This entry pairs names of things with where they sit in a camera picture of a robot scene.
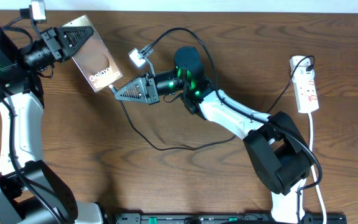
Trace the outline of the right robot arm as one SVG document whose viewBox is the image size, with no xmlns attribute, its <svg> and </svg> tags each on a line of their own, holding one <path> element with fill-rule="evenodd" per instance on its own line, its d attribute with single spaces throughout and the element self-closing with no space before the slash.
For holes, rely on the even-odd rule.
<svg viewBox="0 0 358 224">
<path fill-rule="evenodd" d="M 204 74 L 194 47 L 174 54 L 175 68 L 135 77 L 120 89 L 120 101 L 149 105 L 161 96 L 180 92 L 185 108 L 204 120 L 217 123 L 242 139 L 257 177 L 272 193 L 271 216 L 276 222 L 301 223 L 305 218 L 301 193 L 315 162 L 305 140 L 289 115 L 252 110 L 218 90 Z"/>
</svg>

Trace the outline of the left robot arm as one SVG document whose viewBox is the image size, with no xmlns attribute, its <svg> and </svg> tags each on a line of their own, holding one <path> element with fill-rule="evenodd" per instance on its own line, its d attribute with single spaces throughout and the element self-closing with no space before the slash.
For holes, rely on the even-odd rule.
<svg viewBox="0 0 358 224">
<path fill-rule="evenodd" d="M 46 68 L 70 59 L 90 26 L 52 27 L 18 48 L 0 26 L 0 223 L 109 223 L 99 203 L 84 203 L 44 162 L 41 122 Z"/>
</svg>

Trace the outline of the Galaxy S25 Ultra smartphone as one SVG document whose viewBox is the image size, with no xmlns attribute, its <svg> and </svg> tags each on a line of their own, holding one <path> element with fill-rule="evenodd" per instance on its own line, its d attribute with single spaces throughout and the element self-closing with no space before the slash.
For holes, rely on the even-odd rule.
<svg viewBox="0 0 358 224">
<path fill-rule="evenodd" d="M 99 92 L 122 78 L 123 74 L 86 14 L 64 25 L 64 27 L 86 26 L 93 29 L 93 35 L 81 46 L 72 59 L 94 92 Z"/>
</svg>

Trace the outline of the white power strip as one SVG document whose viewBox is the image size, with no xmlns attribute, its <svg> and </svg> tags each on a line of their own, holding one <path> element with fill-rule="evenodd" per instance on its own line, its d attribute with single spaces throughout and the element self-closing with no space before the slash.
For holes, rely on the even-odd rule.
<svg viewBox="0 0 358 224">
<path fill-rule="evenodd" d="M 311 56 L 296 55 L 290 59 L 291 80 L 299 113 L 308 114 L 319 109 Z"/>
</svg>

